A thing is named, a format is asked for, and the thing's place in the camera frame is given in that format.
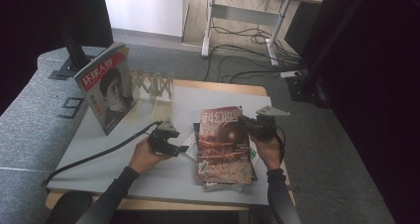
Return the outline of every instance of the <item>hand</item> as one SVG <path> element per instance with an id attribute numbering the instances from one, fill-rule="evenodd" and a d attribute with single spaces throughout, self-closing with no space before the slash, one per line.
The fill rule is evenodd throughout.
<path id="1" fill-rule="evenodd" d="M 144 138 L 136 144 L 136 149 L 134 150 L 129 167 L 137 173 L 142 173 L 154 167 L 157 163 L 169 158 L 171 157 L 154 154 L 148 142 L 148 138 Z"/>
<path id="2" fill-rule="evenodd" d="M 281 141 L 284 142 L 284 137 L 278 134 Z M 257 138 L 250 135 L 251 141 L 257 146 L 257 152 L 260 155 L 263 163 L 267 170 L 273 170 L 280 168 L 280 164 L 283 161 L 284 154 L 280 151 L 280 145 L 276 138 L 271 138 L 269 141 L 260 141 Z"/>

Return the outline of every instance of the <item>gray carpet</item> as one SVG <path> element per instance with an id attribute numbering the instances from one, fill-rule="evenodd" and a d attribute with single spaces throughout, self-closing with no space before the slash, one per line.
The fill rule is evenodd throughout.
<path id="1" fill-rule="evenodd" d="M 208 60 L 200 53 L 131 48 L 131 67 L 174 71 L 179 79 L 202 80 L 206 74 Z M 83 102 L 73 119 L 58 116 L 73 112 L 61 107 L 67 97 L 82 98 L 73 79 L 48 79 L 66 57 L 65 50 L 40 56 L 33 79 L 0 118 L 0 223 L 44 223 L 50 213 L 45 208 L 47 193 L 40 184 L 57 166 L 87 107 Z M 222 58 L 212 58 L 208 81 L 217 80 Z M 221 74 L 255 69 L 261 68 L 246 59 L 229 57 L 222 63 Z M 285 81 L 278 77 L 234 82 L 263 86 L 272 106 L 291 113 L 277 119 L 277 124 L 287 136 L 285 161 L 302 223 L 394 223 L 331 110 L 291 101 Z"/>

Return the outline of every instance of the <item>white desk frame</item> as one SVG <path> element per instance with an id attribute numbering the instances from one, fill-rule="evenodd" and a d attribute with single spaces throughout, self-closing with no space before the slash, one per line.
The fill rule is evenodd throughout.
<path id="1" fill-rule="evenodd" d="M 322 0 L 295 0 L 299 2 L 321 3 Z M 226 19 L 232 21 L 239 21 L 244 23 L 261 24 L 267 26 L 274 26 L 270 39 L 266 39 L 266 47 L 271 59 L 272 66 L 278 66 L 277 57 L 275 55 L 274 43 L 283 23 L 290 0 L 284 0 L 281 10 L 278 14 L 257 11 L 251 9 L 238 8 L 227 5 L 218 5 L 216 0 L 210 0 L 208 7 L 207 27 L 204 33 L 203 48 L 201 55 L 208 57 L 210 44 L 210 30 L 213 18 Z"/>

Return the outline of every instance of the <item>red magazine cover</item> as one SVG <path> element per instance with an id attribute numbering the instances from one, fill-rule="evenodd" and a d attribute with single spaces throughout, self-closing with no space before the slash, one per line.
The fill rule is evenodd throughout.
<path id="1" fill-rule="evenodd" d="M 114 44 L 74 77 L 106 135 L 135 105 L 128 52 L 124 44 Z"/>
<path id="2" fill-rule="evenodd" d="M 205 109 L 200 114 L 197 179 L 206 182 L 252 183 L 250 139 L 238 123 L 240 107 Z"/>

